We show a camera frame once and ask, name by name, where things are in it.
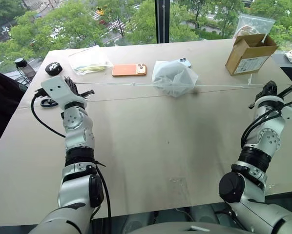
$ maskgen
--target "clear plastic bag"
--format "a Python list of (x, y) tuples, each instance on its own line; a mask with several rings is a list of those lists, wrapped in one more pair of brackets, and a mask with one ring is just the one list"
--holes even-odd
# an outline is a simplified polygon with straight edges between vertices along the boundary
[(192, 90), (197, 79), (194, 71), (178, 61), (156, 61), (152, 73), (154, 86), (175, 98)]
[(72, 54), (68, 59), (71, 68), (77, 75), (99, 72), (108, 67), (113, 67), (98, 45)]
[(233, 38), (252, 34), (269, 34), (275, 20), (241, 14)]

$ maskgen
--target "table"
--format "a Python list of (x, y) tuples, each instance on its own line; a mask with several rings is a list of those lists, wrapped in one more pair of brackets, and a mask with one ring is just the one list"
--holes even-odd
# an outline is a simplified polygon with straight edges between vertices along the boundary
[[(39, 223), (57, 208), (64, 167), (64, 139), (40, 125), (29, 103), (34, 90), (49, 78), (44, 68), (57, 61), (62, 76), (75, 82), (151, 83), (156, 60), (187, 58), (203, 84), (247, 84), (249, 75), (231, 77), (225, 68), (233, 40), (104, 47), (113, 64), (143, 62), (146, 77), (113, 78), (111, 69), (77, 76), (67, 56), (78, 50), (50, 51), (0, 139), (0, 226)], [(252, 76), (253, 84), (270, 79), (279, 90), (292, 84), (269, 58)], [(240, 154), (240, 137), (251, 123), (261, 88), (199, 87), (177, 99), (154, 87), (79, 84), (94, 89), (87, 111), (93, 119), (95, 158), (111, 198), (112, 215), (220, 202), (218, 183)], [(292, 100), (292, 93), (286, 97)], [(37, 115), (63, 133), (60, 110)], [(267, 170), (267, 194), (292, 191), (292, 121), (282, 133), (281, 149)], [(97, 218), (106, 217), (106, 201)]]

